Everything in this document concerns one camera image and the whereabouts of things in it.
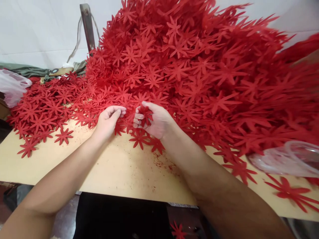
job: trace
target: pile of red cutouts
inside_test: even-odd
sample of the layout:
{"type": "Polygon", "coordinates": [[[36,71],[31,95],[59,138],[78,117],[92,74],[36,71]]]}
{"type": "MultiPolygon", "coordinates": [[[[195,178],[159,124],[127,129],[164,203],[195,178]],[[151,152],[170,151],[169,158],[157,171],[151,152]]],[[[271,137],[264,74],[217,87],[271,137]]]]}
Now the pile of red cutouts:
{"type": "Polygon", "coordinates": [[[239,156],[288,140],[319,144],[317,67],[292,66],[277,52],[289,40],[251,21],[247,5],[214,8],[213,0],[131,0],[107,22],[101,48],[87,60],[85,77],[70,74],[41,85],[32,79],[10,123],[21,138],[22,156],[41,140],[72,137],[69,119],[93,128],[110,105],[127,107],[115,134],[130,133],[134,147],[163,147],[132,127],[142,101],[163,106],[203,149],[213,146],[233,174],[254,182],[239,156]]]}

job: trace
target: plastic bag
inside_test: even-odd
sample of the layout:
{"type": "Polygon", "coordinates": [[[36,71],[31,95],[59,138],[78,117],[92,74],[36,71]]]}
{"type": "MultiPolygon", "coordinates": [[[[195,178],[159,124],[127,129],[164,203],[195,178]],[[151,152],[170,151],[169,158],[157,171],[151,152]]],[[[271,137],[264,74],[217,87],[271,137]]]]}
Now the plastic bag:
{"type": "Polygon", "coordinates": [[[26,93],[26,88],[32,85],[32,81],[21,75],[8,70],[0,70],[0,91],[5,94],[4,101],[9,108],[15,107],[23,93],[26,93]]]}

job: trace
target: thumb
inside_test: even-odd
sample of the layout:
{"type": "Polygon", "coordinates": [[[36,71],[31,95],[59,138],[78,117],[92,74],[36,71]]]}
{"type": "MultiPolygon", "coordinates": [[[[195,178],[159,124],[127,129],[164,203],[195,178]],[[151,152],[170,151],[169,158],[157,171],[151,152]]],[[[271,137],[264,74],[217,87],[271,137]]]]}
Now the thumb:
{"type": "Polygon", "coordinates": [[[144,107],[148,107],[153,112],[156,111],[158,108],[161,108],[161,106],[159,106],[159,105],[156,105],[156,104],[151,103],[151,102],[146,102],[146,101],[143,101],[142,105],[144,107]]]}
{"type": "Polygon", "coordinates": [[[110,117],[110,120],[113,121],[114,123],[117,122],[117,120],[119,119],[121,115],[121,109],[118,109],[117,111],[115,111],[112,116],[110,117]]]}

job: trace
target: white wall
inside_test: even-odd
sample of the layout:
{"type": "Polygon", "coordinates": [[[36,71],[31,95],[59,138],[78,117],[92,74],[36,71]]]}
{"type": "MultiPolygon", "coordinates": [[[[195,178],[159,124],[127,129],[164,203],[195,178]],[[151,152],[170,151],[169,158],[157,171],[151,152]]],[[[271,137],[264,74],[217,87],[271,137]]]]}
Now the white wall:
{"type": "MultiPolygon", "coordinates": [[[[254,3],[246,9],[252,19],[272,13],[281,16],[270,26],[297,33],[288,45],[319,32],[319,0],[217,0],[217,5],[222,9],[247,2],[254,3]]],[[[61,67],[76,44],[81,3],[90,5],[100,35],[111,15],[121,8],[120,0],[1,0],[0,62],[61,67]]],[[[80,62],[86,55],[81,26],[80,44],[70,62],[80,62]]]]}

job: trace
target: clear plastic bag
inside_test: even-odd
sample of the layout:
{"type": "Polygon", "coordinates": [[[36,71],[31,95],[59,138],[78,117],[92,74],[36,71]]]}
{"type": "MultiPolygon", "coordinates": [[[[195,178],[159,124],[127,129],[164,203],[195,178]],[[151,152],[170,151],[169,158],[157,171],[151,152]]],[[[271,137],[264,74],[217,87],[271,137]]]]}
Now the clear plastic bag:
{"type": "Polygon", "coordinates": [[[32,85],[32,81],[8,70],[0,70],[0,91],[5,94],[4,101],[9,108],[15,107],[26,88],[32,85]]]}
{"type": "Polygon", "coordinates": [[[264,155],[252,154],[248,159],[265,173],[319,178],[319,146],[314,144],[288,141],[283,147],[266,149],[264,155]]]}

